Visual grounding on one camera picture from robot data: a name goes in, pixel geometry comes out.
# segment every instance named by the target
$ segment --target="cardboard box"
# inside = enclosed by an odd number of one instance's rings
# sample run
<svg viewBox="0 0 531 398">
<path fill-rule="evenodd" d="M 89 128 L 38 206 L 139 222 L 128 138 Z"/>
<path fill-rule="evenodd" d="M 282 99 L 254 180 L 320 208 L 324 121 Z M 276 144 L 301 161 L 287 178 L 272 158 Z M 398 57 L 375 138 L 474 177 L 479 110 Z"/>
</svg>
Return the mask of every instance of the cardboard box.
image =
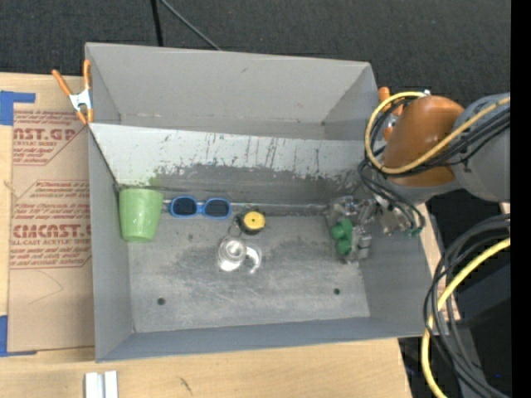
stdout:
<svg viewBox="0 0 531 398">
<path fill-rule="evenodd" d="M 421 241 L 376 228 L 343 265 L 313 212 L 358 185 L 368 63 L 93 43 L 86 57 L 97 361 L 421 334 Z M 164 212 L 154 241 L 124 241 L 120 187 L 263 208 L 262 266 L 217 267 L 232 220 Z"/>
<path fill-rule="evenodd" d="M 79 77 L 66 81 L 82 87 Z M 12 178 L 2 182 L 11 218 L 2 264 L 9 268 L 7 350 L 94 345 L 88 129 L 51 75 L 1 74 L 0 89 L 36 95 L 33 104 L 14 105 Z"/>
</svg>

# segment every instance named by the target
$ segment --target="green object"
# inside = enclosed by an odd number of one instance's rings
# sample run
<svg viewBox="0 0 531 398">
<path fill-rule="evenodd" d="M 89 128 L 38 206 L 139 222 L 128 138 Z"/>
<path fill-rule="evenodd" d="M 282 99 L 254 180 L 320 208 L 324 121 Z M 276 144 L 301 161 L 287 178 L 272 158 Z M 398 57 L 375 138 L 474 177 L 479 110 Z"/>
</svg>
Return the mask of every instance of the green object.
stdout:
<svg viewBox="0 0 531 398">
<path fill-rule="evenodd" d="M 338 242 L 335 244 L 335 249 L 338 250 L 340 255 L 350 254 L 350 251 L 352 250 L 350 240 L 338 240 Z"/>
<path fill-rule="evenodd" d="M 337 241 L 336 249 L 341 255 L 348 255 L 352 250 L 352 229 L 352 222 L 348 218 L 343 218 L 330 228 L 330 235 Z"/>
<path fill-rule="evenodd" d="M 124 240 L 149 242 L 155 237 L 163 194 L 156 190 L 127 188 L 119 193 L 119 223 Z"/>
</svg>

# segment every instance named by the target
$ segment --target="yellow object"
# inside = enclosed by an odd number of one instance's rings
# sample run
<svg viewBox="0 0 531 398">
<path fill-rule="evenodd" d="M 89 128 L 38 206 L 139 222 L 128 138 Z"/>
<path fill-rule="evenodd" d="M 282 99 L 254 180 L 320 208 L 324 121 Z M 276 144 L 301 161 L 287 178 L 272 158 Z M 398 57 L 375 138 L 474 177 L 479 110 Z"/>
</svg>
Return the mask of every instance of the yellow object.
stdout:
<svg viewBox="0 0 531 398">
<path fill-rule="evenodd" d="M 241 220 L 244 227 L 250 231 L 258 231 L 266 226 L 266 218 L 264 214 L 258 211 L 249 211 Z"/>
<path fill-rule="evenodd" d="M 384 167 L 383 164 L 381 164 L 376 157 L 374 156 L 373 150 L 371 149 L 371 130 L 373 129 L 374 121 L 378 114 L 382 111 L 383 108 L 385 108 L 388 104 L 391 104 L 393 101 L 398 100 L 403 97 L 424 97 L 426 96 L 425 93 L 419 92 L 419 91 L 404 91 L 402 93 L 397 93 L 396 95 L 393 95 L 389 97 L 388 99 L 385 99 L 382 103 L 380 103 L 377 108 L 373 111 L 371 114 L 367 128 L 365 130 L 365 150 L 367 151 L 367 157 L 371 161 L 371 163 L 374 165 L 374 167 L 379 170 L 380 172 L 383 172 L 385 174 L 403 174 L 405 172 L 408 172 L 409 170 L 412 170 L 413 168 L 418 167 L 419 165 L 423 164 L 428 159 L 435 156 L 437 153 L 439 153 L 445 146 L 448 145 L 455 137 L 457 137 L 459 134 L 461 134 L 463 131 L 467 130 L 472 124 L 483 118 L 485 115 L 487 115 L 489 112 L 492 112 L 497 107 L 501 106 L 502 104 L 506 104 L 510 102 L 511 98 L 506 97 L 504 99 L 498 100 L 497 102 L 489 105 L 487 108 L 481 110 L 478 114 L 474 115 L 472 118 L 470 118 L 468 121 L 463 123 L 458 129 L 455 129 L 451 134 L 448 134 L 443 140 L 439 142 L 435 147 L 430 149 L 428 152 L 424 153 L 422 156 L 420 156 L 418 159 L 413 161 L 412 163 L 408 163 L 407 165 L 404 165 L 403 167 L 398 168 L 389 168 Z"/>
<path fill-rule="evenodd" d="M 459 274 L 450 282 L 450 284 L 446 286 L 446 288 L 442 292 L 442 295 L 437 299 L 437 310 L 441 311 L 446 300 L 454 293 L 454 290 L 457 289 L 457 286 L 459 286 L 461 282 L 470 275 L 470 273 L 472 273 L 475 269 L 477 269 L 481 264 L 483 264 L 492 255 L 496 255 L 498 252 L 500 252 L 501 250 L 505 248 L 508 248 L 509 246 L 511 246 L 510 237 L 508 239 L 502 240 L 500 243 L 497 243 L 496 245 L 492 245 L 485 252 L 476 256 L 464 269 L 462 269 L 459 272 Z M 428 318 L 428 326 L 430 326 L 430 328 L 433 328 L 433 315 L 430 315 L 430 317 Z M 424 371 L 424 377 L 426 378 L 428 386 L 430 387 L 433 394 L 437 398 L 447 398 L 445 393 L 437 385 L 435 378 L 433 377 L 433 374 L 431 373 L 429 353 L 430 353 L 430 332 L 428 329 L 425 329 L 424 335 L 422 336 L 422 344 L 421 344 L 422 371 Z"/>
<path fill-rule="evenodd" d="M 90 97 L 90 90 L 92 89 L 90 61 L 88 59 L 85 59 L 85 62 L 83 63 L 83 81 L 85 89 L 77 95 L 74 95 L 72 93 L 72 90 L 70 90 L 70 87 L 63 79 L 61 73 L 58 70 L 52 70 L 51 74 L 57 80 L 57 83 L 59 83 L 59 86 L 61 87 L 61 90 L 63 90 L 63 93 L 70 98 L 72 105 L 74 106 L 74 109 L 77 112 L 77 117 L 80 119 L 83 125 L 91 123 L 94 120 L 94 108 L 92 107 L 92 100 Z M 86 107 L 86 114 L 81 112 L 82 106 Z"/>
</svg>

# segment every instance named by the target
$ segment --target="wooden table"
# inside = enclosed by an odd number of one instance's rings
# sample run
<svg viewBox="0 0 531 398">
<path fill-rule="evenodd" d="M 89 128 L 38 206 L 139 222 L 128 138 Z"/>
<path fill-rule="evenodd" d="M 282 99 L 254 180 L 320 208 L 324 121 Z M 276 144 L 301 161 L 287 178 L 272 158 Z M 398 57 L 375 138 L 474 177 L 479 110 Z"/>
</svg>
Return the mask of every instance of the wooden table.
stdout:
<svg viewBox="0 0 531 398">
<path fill-rule="evenodd" d="M 0 90 L 37 93 L 39 99 L 49 94 L 48 77 L 0 73 Z M 44 78 L 48 89 L 41 86 Z M 11 139 L 12 128 L 0 126 L 0 315 L 7 311 Z M 440 255 L 426 220 L 422 240 L 433 268 Z M 94 356 L 87 347 L 0 358 L 0 396 L 81 397 L 86 372 L 110 370 L 119 373 L 121 398 L 412 396 L 397 339 L 101 364 Z"/>
</svg>

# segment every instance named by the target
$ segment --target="green cup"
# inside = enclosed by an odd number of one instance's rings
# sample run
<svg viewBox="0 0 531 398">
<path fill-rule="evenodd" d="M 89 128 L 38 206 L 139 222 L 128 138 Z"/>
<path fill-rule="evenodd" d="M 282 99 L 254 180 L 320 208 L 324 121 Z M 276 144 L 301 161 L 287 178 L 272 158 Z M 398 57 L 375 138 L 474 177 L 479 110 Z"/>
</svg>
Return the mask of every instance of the green cup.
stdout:
<svg viewBox="0 0 531 398">
<path fill-rule="evenodd" d="M 119 223 L 129 242 L 149 242 L 155 237 L 163 205 L 156 190 L 127 188 L 119 192 Z"/>
</svg>

